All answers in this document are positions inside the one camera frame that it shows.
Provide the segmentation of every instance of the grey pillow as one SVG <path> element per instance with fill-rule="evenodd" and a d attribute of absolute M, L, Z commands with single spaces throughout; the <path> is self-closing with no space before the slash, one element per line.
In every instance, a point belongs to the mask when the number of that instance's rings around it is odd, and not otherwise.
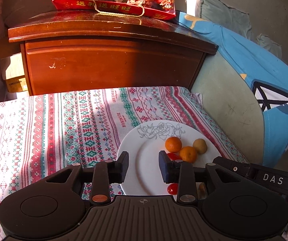
<path fill-rule="evenodd" d="M 274 54 L 280 60 L 282 59 L 282 46 L 272 41 L 268 36 L 260 34 L 257 36 L 257 44 L 270 53 Z"/>
<path fill-rule="evenodd" d="M 249 14 L 227 6 L 220 0 L 200 0 L 198 17 L 222 25 L 249 40 L 252 39 Z"/>

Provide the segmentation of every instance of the metal screw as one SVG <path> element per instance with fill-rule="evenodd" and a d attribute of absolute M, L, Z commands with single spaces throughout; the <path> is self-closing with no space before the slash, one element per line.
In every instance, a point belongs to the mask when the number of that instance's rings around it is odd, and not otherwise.
<path fill-rule="evenodd" d="M 108 197 L 100 194 L 100 195 L 93 196 L 92 200 L 94 202 L 101 203 L 101 202 L 105 202 L 106 200 L 108 200 Z"/>
<path fill-rule="evenodd" d="M 190 203 L 195 201 L 195 197 L 192 195 L 183 195 L 180 197 L 180 200 L 185 203 Z"/>

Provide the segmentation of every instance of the wooden nightstand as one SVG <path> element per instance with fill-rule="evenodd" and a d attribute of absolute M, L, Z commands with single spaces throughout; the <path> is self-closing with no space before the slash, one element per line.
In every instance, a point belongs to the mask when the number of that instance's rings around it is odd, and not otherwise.
<path fill-rule="evenodd" d="M 195 32 L 146 17 L 90 11 L 40 14 L 8 30 L 21 42 L 30 95 L 132 87 L 191 89 L 218 46 Z"/>

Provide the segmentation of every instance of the bed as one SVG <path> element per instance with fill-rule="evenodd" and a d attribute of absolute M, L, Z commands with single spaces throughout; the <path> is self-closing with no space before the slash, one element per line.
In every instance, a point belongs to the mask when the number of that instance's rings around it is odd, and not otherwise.
<path fill-rule="evenodd" d="M 247 162 L 183 87 L 130 87 L 45 94 L 0 103 L 0 202 L 9 194 L 75 162 L 116 159 L 135 126 L 164 119 L 206 135 L 223 157 Z M 90 184 L 83 198 L 88 199 Z M 122 194 L 111 185 L 111 195 Z M 4 233 L 0 226 L 0 240 Z"/>

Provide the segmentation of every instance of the rose pattern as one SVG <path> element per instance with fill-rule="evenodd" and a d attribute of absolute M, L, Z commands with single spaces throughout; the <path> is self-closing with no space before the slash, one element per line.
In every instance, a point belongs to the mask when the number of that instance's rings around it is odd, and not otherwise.
<path fill-rule="evenodd" d="M 181 138 L 182 134 L 185 133 L 185 131 L 182 130 L 180 124 L 174 126 L 169 122 L 160 122 L 157 126 L 153 126 L 153 124 L 150 126 L 139 126 L 137 131 L 141 138 L 145 137 L 148 139 L 157 139 L 157 137 L 159 137 L 164 141 L 166 141 L 166 139 L 169 137 Z"/>

